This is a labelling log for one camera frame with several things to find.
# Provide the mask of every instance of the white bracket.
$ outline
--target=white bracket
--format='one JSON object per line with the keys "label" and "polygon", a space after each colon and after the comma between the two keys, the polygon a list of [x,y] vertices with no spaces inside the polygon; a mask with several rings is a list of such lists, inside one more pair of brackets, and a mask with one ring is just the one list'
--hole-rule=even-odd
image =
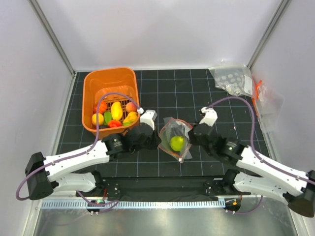
{"label": "white bracket", "polygon": [[[78,150],[74,150],[71,152],[67,152],[60,155],[54,156],[46,156],[46,160],[44,160],[44,165],[54,162],[58,159],[68,157],[71,155],[79,154],[81,152],[87,151],[91,146],[84,147]],[[105,143],[101,140],[96,143],[96,146],[90,151],[81,156],[71,158],[66,161],[61,161],[56,163],[55,165],[51,165],[45,168],[45,171],[49,171],[49,175],[47,176],[50,182],[56,181],[62,178],[64,175],[77,171],[79,169],[109,162],[109,156],[107,153],[107,147]]]}
{"label": "white bracket", "polygon": [[146,110],[146,112],[140,116],[140,123],[146,123],[154,130],[154,120],[157,118],[157,116],[158,115],[156,111]]}
{"label": "white bracket", "polygon": [[201,108],[201,112],[205,114],[204,118],[199,122],[199,124],[206,123],[209,126],[213,126],[218,119],[218,115],[213,108]]}
{"label": "white bracket", "polygon": [[[259,153],[259,156],[263,158],[265,161],[269,162],[270,164],[290,172],[294,175],[299,177],[307,178],[307,173],[303,171],[298,171],[288,166],[285,166],[279,162],[276,162],[262,154]],[[301,195],[303,192],[301,191],[302,188],[306,188],[307,183],[300,179],[290,177],[280,171],[277,171],[270,166],[266,165],[265,163],[261,162],[252,152],[251,147],[244,148],[241,157],[242,160],[238,160],[236,166],[240,168],[244,168],[246,170],[252,171],[260,176],[268,178],[270,181],[282,186],[287,192],[289,192],[294,197]]]}
{"label": "white bracket", "polygon": [[234,179],[233,186],[240,192],[250,192],[252,194],[263,195],[283,202],[287,205],[287,201],[283,197],[283,193],[286,193],[286,190],[266,178],[239,173]]}
{"label": "white bracket", "polygon": [[95,178],[91,173],[85,174],[67,174],[57,180],[59,184],[54,188],[54,192],[58,191],[81,191],[90,192],[95,188]]}

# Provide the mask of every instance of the metal floor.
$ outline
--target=metal floor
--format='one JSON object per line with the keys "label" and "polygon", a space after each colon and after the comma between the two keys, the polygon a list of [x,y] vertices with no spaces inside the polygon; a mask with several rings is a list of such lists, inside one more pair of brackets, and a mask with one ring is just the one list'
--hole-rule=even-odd
{"label": "metal floor", "polygon": [[[256,206],[244,198],[241,210]],[[248,215],[232,215],[222,208],[114,210],[98,216],[85,209],[41,210],[36,236],[297,236],[288,208],[272,199]]]}

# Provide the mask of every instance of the green fruit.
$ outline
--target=green fruit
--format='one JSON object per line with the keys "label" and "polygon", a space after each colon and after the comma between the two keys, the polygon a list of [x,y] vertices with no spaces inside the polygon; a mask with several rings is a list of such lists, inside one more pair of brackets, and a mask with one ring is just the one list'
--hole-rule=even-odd
{"label": "green fruit", "polygon": [[111,112],[110,112],[110,111],[106,111],[106,112],[104,113],[104,124],[105,124],[105,125],[108,124],[108,122],[110,122],[112,119],[113,119],[113,118],[112,118]]}
{"label": "green fruit", "polygon": [[174,151],[180,151],[184,146],[184,138],[182,136],[174,136],[171,138],[170,144]]}

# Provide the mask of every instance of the plastic basket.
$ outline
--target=plastic basket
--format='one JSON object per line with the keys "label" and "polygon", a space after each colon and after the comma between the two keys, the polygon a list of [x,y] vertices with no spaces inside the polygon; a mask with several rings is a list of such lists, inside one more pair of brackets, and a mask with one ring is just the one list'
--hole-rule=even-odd
{"label": "plastic basket", "polygon": [[[96,135],[96,126],[92,124],[93,106],[108,92],[123,93],[139,104],[137,81],[133,70],[127,67],[97,70],[85,77],[83,84],[82,124],[85,129],[94,135]],[[123,119],[128,115],[126,104],[130,101],[121,95],[109,95],[105,97],[104,101],[107,103],[108,111],[110,111],[114,102],[121,102],[123,118],[120,121],[123,122]],[[139,119],[140,115],[138,114],[136,122],[131,125],[100,129],[98,138],[102,139],[109,134],[121,133],[127,128],[130,129],[139,124]]]}

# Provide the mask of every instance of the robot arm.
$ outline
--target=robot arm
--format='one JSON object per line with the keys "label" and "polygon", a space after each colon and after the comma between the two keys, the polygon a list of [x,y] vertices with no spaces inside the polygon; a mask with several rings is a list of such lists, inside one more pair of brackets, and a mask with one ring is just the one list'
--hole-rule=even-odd
{"label": "robot arm", "polygon": [[[289,208],[298,214],[313,217],[315,211],[315,186],[287,176],[265,163],[260,162],[252,148],[233,138],[222,138],[213,128],[217,113],[213,109],[201,109],[203,119],[189,132],[192,145],[202,146],[205,151],[218,161],[238,168],[229,169],[223,177],[222,187],[225,193],[249,192],[271,197],[288,204]],[[55,163],[33,175],[28,181],[31,200],[45,198],[56,191],[77,190],[99,196],[105,184],[98,172],[87,174],[71,174],[90,165],[107,163],[122,158],[124,153],[134,153],[142,148],[156,149],[160,144],[154,120],[155,111],[146,111],[140,117],[140,125],[123,134],[112,134],[98,141],[93,150],[79,157]],[[26,176],[34,169],[54,162],[65,156],[81,153],[91,146],[81,148],[61,155],[43,157],[41,153],[32,155]],[[260,157],[282,170],[314,180],[315,172],[309,173],[294,170],[284,166],[262,154]],[[246,169],[262,177],[249,176],[242,172]]]}
{"label": "robot arm", "polygon": [[[104,190],[105,185],[98,172],[71,173],[91,165],[123,158],[124,153],[134,153],[143,148],[157,149],[160,138],[154,126],[156,117],[155,111],[147,110],[140,117],[140,125],[127,130],[125,135],[111,134],[97,141],[90,152],[87,152],[87,150],[90,149],[91,145],[54,156],[44,157],[41,152],[33,154],[25,169],[26,176],[41,166],[48,163],[53,164],[36,173],[27,181],[30,199],[42,199],[53,192],[65,190],[90,192],[92,195],[99,195]],[[63,157],[84,152],[85,154],[75,158],[56,162]]]}
{"label": "robot arm", "polygon": [[[315,186],[298,178],[288,176],[260,161],[250,146],[237,139],[222,138],[216,133],[213,124],[217,114],[213,109],[201,109],[204,118],[189,132],[193,145],[202,146],[209,155],[239,171],[228,170],[223,178],[225,188],[239,192],[271,197],[288,205],[303,216],[313,217],[315,211]],[[309,180],[315,179],[315,172],[298,171],[276,162],[262,154],[259,156],[269,164]],[[249,176],[242,169],[252,171],[262,177]]]}

